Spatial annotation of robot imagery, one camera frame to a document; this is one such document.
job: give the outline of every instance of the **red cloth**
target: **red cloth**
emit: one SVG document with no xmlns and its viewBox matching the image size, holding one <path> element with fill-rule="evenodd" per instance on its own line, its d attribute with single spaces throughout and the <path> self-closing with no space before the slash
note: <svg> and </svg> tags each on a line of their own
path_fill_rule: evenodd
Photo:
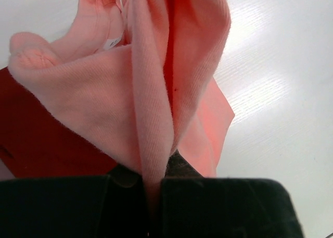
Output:
<svg viewBox="0 0 333 238">
<path fill-rule="evenodd" d="M 0 70 L 0 159 L 18 178 L 105 174 L 117 164 Z"/>
</svg>

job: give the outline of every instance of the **white table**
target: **white table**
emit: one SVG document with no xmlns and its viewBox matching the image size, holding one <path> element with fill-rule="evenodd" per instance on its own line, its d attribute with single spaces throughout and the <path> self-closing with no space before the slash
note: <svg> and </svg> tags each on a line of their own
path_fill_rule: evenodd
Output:
<svg viewBox="0 0 333 238">
<path fill-rule="evenodd" d="M 333 232 L 333 0 L 228 1 L 233 25 L 215 77 L 236 118 L 219 175 L 280 181 L 306 237 L 325 238 Z M 0 66 L 13 33 L 54 40 L 77 2 L 0 0 Z"/>
</svg>

